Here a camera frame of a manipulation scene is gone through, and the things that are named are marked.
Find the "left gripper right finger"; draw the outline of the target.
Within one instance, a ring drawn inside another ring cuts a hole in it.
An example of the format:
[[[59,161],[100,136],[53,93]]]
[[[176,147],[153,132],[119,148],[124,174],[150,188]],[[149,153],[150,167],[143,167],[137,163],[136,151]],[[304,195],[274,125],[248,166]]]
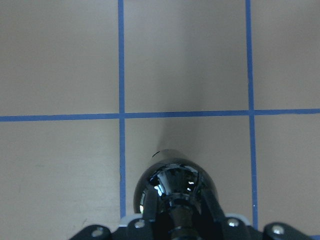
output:
[[[223,238],[222,222],[225,214],[212,190],[201,192],[201,230],[205,240]]]

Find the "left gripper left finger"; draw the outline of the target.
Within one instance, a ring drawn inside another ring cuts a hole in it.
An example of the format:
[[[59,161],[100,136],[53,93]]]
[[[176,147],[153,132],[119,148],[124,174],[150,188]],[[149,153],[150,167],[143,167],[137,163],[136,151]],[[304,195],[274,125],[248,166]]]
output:
[[[148,187],[145,190],[142,220],[144,223],[142,230],[146,240],[159,240],[158,192],[153,187]]]

